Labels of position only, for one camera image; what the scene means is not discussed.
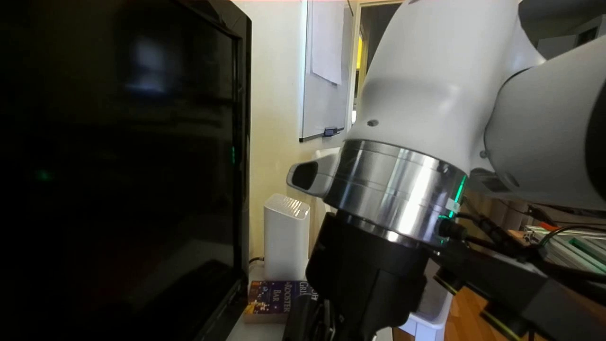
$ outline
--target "beige wall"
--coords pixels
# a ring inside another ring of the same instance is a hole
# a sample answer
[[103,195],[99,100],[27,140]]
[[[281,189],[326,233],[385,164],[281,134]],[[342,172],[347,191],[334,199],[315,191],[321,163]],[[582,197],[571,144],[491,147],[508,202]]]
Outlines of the beige wall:
[[236,0],[253,19],[253,127],[251,127],[251,257],[264,255],[264,200],[287,193],[313,208],[311,238],[325,204],[287,185],[294,163],[313,159],[332,140],[300,144],[306,70],[306,0]]

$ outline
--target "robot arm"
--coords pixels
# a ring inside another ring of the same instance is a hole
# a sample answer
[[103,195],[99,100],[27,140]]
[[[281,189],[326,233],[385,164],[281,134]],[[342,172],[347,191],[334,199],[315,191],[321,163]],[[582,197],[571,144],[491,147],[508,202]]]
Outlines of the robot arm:
[[[606,38],[546,62],[514,0],[397,11],[342,155],[289,176],[338,208],[308,267],[336,310],[336,339],[372,339],[415,310],[427,261],[446,250],[438,229],[459,212],[472,170],[495,172],[503,191],[527,200],[606,210],[605,55]],[[436,259],[470,282],[491,272],[491,261]]]

